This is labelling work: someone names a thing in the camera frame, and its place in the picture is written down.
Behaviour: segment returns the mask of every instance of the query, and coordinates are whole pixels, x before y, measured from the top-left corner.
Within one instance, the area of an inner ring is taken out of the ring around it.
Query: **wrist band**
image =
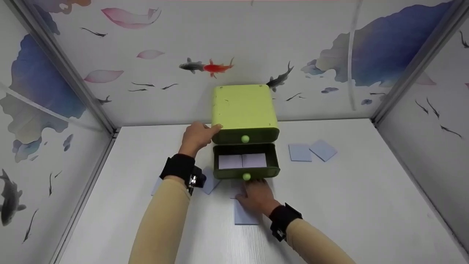
[[[272,220],[272,225],[270,226],[272,235],[278,241],[284,240],[287,237],[288,225],[298,218],[303,219],[301,213],[289,204],[285,203],[285,206],[279,205],[269,215],[269,219]]]
[[[165,167],[159,176],[164,179],[168,175],[174,175],[184,180],[184,184],[189,186],[190,176],[194,170],[196,160],[184,154],[175,154],[166,160]]]

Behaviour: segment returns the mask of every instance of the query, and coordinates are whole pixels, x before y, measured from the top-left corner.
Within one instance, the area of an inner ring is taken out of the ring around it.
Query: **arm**
[[[179,154],[195,158],[220,131],[221,125],[209,128],[194,122],[186,129]],[[129,264],[168,264],[176,260],[186,221],[190,195],[184,180],[166,176],[151,199],[138,227]]]
[[[246,209],[262,213],[272,221],[286,221],[287,243],[306,263],[312,264],[355,264],[355,262],[332,240],[303,219],[296,218],[291,222],[285,220],[290,216],[285,207],[274,199],[267,182],[253,180],[245,183],[247,196],[237,195]]]

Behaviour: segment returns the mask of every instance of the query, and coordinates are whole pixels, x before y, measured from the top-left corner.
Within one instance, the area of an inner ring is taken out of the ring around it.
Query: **pink petal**
[[[102,9],[103,13],[117,25],[128,29],[141,29],[154,23],[161,10],[157,15],[155,13],[158,9],[149,9],[146,15],[135,15],[120,8],[105,8]]]
[[[123,72],[123,70],[94,70],[84,80],[90,83],[103,84],[116,80]]]
[[[137,55],[137,58],[151,60],[151,59],[154,59],[154,58],[156,58],[160,55],[163,55],[163,54],[164,54],[164,52],[158,51],[156,49],[148,49],[148,50],[144,50],[144,51],[140,52]]]
[[[422,72],[416,83],[420,85],[437,85],[425,72]]]

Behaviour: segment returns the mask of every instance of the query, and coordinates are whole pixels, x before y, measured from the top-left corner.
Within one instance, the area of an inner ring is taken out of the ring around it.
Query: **forearm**
[[[308,264],[355,264],[337,244],[303,219],[288,225],[287,243]]]
[[[142,218],[129,264],[168,264],[176,259],[190,195],[183,183],[168,177]]]

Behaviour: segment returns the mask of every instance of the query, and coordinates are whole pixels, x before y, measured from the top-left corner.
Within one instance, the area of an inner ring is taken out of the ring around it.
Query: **drawer knob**
[[[243,180],[250,180],[250,179],[251,179],[251,174],[249,174],[249,173],[243,174],[243,175],[242,175],[242,179],[243,179]]]
[[[249,142],[249,136],[248,135],[244,135],[241,137],[241,142],[243,143],[248,143]]]

